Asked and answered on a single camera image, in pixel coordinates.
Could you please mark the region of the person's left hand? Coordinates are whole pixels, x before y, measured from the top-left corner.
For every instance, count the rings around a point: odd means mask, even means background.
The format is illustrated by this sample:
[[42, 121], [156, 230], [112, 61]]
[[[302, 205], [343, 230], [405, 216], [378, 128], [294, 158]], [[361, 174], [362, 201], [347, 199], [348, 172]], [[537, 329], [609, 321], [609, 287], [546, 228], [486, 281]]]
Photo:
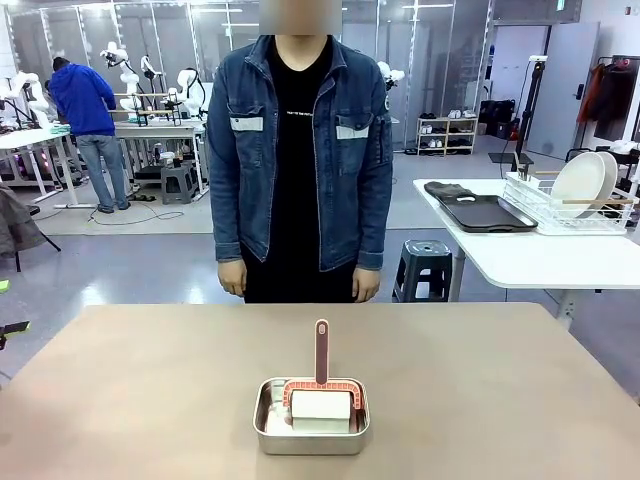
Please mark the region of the person's left hand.
[[380, 272], [356, 267], [352, 276], [352, 297], [355, 303], [371, 300], [380, 288]]

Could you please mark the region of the person's right hand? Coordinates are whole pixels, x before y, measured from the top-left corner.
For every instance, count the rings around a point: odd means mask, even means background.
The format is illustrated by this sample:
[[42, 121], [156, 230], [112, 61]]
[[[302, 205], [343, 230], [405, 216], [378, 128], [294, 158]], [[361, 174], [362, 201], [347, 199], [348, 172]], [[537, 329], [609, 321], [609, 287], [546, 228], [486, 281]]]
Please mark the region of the person's right hand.
[[222, 288], [229, 294], [243, 297], [246, 290], [247, 268], [242, 259], [218, 263], [218, 278]]

